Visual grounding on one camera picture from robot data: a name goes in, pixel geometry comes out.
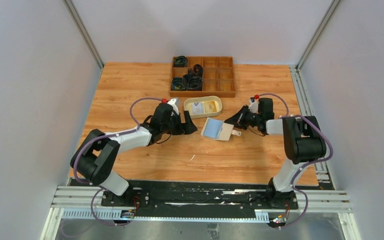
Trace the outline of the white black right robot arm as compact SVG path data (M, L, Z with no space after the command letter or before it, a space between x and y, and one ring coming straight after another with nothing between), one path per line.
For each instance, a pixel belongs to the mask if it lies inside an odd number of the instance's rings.
M237 129L257 128L264 136L281 135L286 159L277 175L270 179L266 191L266 204L278 209L292 199L294 187L304 169L327 153L327 142L314 115L282 116L275 119L271 98L256 98L225 120Z

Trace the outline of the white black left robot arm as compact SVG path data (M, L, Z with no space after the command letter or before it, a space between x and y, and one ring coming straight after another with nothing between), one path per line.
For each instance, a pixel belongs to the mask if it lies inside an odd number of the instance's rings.
M179 113L174 103L162 102L152 115L137 127L120 132L105 133L93 129L80 144L70 161L70 167L86 183L99 186L114 194L120 206L129 206L133 193L128 189L129 182L113 170L119 154L141 147L162 143L162 136L191 135L198 128L190 113Z

